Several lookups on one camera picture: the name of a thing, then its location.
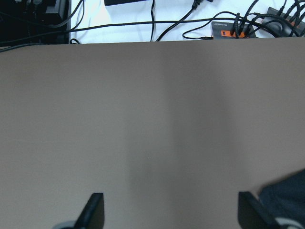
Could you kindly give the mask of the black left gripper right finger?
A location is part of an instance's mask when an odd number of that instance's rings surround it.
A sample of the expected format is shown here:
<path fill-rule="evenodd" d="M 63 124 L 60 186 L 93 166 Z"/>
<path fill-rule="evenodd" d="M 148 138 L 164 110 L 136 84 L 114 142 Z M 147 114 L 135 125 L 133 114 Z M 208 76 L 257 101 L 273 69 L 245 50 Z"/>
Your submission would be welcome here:
<path fill-rule="evenodd" d="M 238 193 L 238 223 L 242 229 L 280 229 L 281 226 L 249 191 Z"/>

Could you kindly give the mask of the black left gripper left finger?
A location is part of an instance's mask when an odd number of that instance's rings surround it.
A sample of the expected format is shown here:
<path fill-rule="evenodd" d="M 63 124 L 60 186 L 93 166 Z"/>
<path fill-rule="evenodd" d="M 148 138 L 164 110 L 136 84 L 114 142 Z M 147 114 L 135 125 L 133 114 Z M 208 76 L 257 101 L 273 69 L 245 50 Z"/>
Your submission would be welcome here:
<path fill-rule="evenodd" d="M 104 227 L 104 196 L 93 193 L 74 224 L 75 229 L 102 229 Z"/>

